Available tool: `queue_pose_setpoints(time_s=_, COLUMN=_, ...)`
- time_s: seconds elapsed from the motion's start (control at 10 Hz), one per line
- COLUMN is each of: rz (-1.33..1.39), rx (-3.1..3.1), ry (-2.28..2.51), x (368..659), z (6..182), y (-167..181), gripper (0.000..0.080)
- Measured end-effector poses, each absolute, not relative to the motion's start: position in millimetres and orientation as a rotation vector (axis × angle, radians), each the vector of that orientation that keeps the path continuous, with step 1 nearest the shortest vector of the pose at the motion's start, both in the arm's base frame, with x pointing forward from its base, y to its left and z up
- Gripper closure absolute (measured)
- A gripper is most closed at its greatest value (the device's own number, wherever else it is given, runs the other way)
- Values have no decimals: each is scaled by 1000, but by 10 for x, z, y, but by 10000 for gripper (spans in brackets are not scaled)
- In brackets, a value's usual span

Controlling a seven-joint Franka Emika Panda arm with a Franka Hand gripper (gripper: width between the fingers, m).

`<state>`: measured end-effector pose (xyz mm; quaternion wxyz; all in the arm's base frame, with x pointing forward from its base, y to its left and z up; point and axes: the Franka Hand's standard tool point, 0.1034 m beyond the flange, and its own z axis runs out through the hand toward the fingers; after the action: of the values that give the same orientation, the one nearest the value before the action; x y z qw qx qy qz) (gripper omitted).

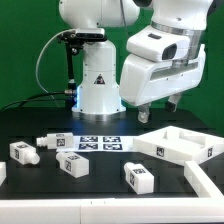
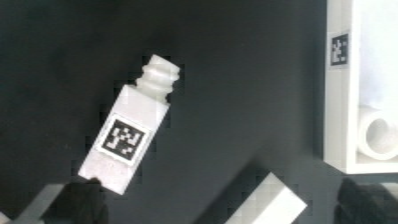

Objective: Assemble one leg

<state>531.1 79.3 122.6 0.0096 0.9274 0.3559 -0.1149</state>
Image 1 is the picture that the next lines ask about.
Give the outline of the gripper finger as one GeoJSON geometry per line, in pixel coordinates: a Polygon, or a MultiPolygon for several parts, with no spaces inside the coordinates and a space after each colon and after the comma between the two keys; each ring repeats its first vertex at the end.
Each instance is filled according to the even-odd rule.
{"type": "Polygon", "coordinates": [[[138,120],[141,123],[148,122],[150,116],[150,106],[151,106],[150,103],[146,103],[138,107],[138,120]]]}
{"type": "Polygon", "coordinates": [[[165,109],[168,112],[175,112],[180,99],[181,99],[181,93],[171,95],[165,104],[165,109]]]}

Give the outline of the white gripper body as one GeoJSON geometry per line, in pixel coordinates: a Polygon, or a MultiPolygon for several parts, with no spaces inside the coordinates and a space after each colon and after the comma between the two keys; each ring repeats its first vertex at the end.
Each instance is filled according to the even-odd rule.
{"type": "Polygon", "coordinates": [[[174,68],[171,61],[154,63],[130,54],[121,73],[120,96],[140,106],[194,88],[202,79],[205,58],[204,45],[198,57],[182,68],[174,68]]]}

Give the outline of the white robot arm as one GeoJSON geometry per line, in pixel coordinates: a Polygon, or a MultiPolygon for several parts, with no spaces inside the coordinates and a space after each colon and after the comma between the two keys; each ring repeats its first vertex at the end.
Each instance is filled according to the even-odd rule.
{"type": "Polygon", "coordinates": [[[124,102],[139,108],[145,123],[149,106],[166,97],[174,111],[181,93],[201,81],[205,50],[201,35],[214,0],[60,0],[59,12],[71,27],[70,49],[83,55],[83,81],[73,112],[105,120],[125,111],[124,102]],[[116,48],[104,29],[133,24],[141,8],[151,8],[151,23],[131,36],[121,76],[116,76],[116,48]]]}

